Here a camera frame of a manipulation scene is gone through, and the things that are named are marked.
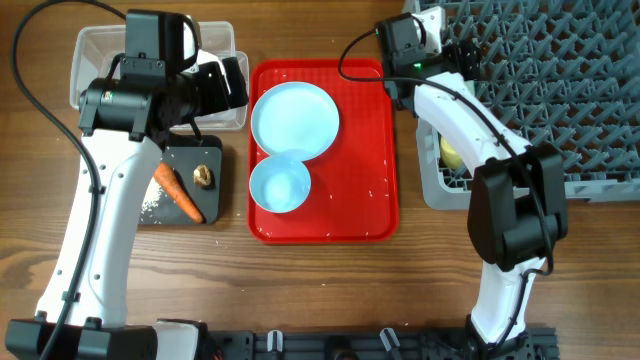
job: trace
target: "light blue bowl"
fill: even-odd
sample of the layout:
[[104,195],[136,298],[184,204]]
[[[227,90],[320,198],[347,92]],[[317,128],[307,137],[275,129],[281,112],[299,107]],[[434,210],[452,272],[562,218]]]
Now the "light blue bowl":
[[253,169],[249,191],[261,208],[272,213],[286,213],[307,199],[311,191],[311,176],[307,167],[298,160],[270,156]]

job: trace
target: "orange carrot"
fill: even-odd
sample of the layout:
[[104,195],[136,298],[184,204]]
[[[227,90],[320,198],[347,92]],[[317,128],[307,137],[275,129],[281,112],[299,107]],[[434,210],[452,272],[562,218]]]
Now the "orange carrot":
[[160,163],[156,172],[153,174],[153,178],[164,188],[167,194],[171,196],[176,204],[180,206],[180,209],[182,209],[182,211],[184,211],[194,223],[202,224],[204,222],[204,217],[200,214],[200,211],[191,199],[189,199],[189,196],[184,192],[182,186],[180,186],[171,166],[166,163]]

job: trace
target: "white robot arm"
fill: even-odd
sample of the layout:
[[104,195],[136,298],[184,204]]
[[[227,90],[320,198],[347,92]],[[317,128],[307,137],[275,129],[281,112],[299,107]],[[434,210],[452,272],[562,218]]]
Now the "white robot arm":
[[[484,263],[467,327],[477,342],[472,351],[487,358],[525,330],[534,274],[541,273],[553,243],[566,235],[562,161],[550,146],[533,148],[471,94],[465,80],[479,75],[479,51],[464,42],[443,47],[444,17],[440,7],[407,13],[376,24],[376,34],[382,80],[397,108],[412,111],[419,128],[435,128],[474,177],[468,228]],[[525,176],[533,180],[523,181]],[[516,183],[528,185],[530,194],[514,199]],[[536,201],[541,211],[532,205]],[[531,274],[526,281],[525,271]]]
[[[7,349],[19,359],[212,358],[206,324],[128,326],[127,274],[145,190],[169,129],[192,124],[198,136],[194,117],[245,106],[246,84],[236,58],[198,51],[192,19],[131,10],[126,20],[125,52],[112,62],[110,75],[92,81],[80,98],[81,140],[101,188],[93,188],[93,167],[81,161],[60,257],[35,318],[12,320],[7,330]],[[112,81],[118,63],[121,79]],[[97,217],[85,241],[94,197]],[[77,286],[72,278],[79,279]]]
[[[526,148],[531,146],[529,141],[517,136],[482,106],[469,92],[462,75],[442,73],[428,80],[456,91],[476,105],[493,126],[505,136],[517,154],[525,153]],[[451,95],[428,85],[420,85],[415,89],[414,107],[418,121],[428,122],[447,139],[472,174],[477,167],[483,166],[489,159],[511,158],[511,155],[497,143],[495,136],[480,118]],[[507,328],[509,317],[512,316],[518,301],[522,282],[520,275],[529,268],[539,269],[543,263],[544,259],[529,259],[507,272],[502,271],[495,264],[483,263],[480,294],[471,312],[471,321],[485,343],[496,343]],[[524,313],[532,285],[533,281],[529,281],[518,320],[507,340],[514,338],[525,329]]]

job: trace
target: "small round object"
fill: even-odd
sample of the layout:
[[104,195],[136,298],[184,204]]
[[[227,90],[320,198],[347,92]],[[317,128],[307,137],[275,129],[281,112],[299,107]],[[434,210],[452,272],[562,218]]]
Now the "small round object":
[[307,199],[311,176],[301,161],[287,156],[270,156],[253,169],[249,191],[261,208],[272,213],[286,213]]
[[288,82],[264,93],[251,115],[251,132],[269,155],[306,161],[335,140],[340,114],[326,91],[304,82]]

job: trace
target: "red tray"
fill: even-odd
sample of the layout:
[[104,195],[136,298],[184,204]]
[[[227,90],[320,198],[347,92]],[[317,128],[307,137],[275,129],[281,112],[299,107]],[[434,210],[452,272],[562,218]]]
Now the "red tray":
[[[304,81],[324,89],[340,112],[338,136],[329,149],[305,162],[311,192],[296,210],[272,214],[248,195],[247,224],[268,244],[372,242],[398,227],[393,114],[382,83],[355,83],[338,74],[338,60],[269,60],[253,71],[251,109],[275,85]],[[372,59],[350,59],[345,72],[382,76]],[[249,131],[249,174],[267,154]]]

